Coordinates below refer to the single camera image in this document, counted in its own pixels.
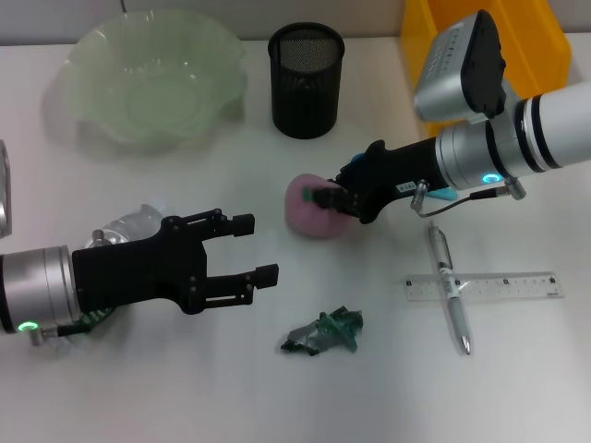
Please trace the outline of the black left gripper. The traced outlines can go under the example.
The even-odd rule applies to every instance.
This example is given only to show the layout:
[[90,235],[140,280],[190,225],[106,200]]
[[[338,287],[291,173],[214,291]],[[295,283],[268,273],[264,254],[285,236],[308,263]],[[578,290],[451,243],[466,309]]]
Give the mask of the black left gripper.
[[254,292],[277,285],[271,264],[234,275],[207,277],[202,242],[252,235],[255,217],[228,218],[220,209],[163,219],[160,230],[142,240],[72,253],[75,290],[83,313],[154,299],[170,300],[185,314],[251,305]]

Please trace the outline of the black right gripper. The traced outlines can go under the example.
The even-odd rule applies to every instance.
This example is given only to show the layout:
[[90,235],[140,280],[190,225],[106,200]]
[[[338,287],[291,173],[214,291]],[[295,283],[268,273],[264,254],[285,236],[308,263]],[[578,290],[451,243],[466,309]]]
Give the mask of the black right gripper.
[[316,189],[316,205],[369,224],[390,203],[412,196],[421,180],[430,190],[443,188],[435,138],[395,150],[388,150],[383,140],[377,140],[341,168],[339,180],[327,179],[337,187]]

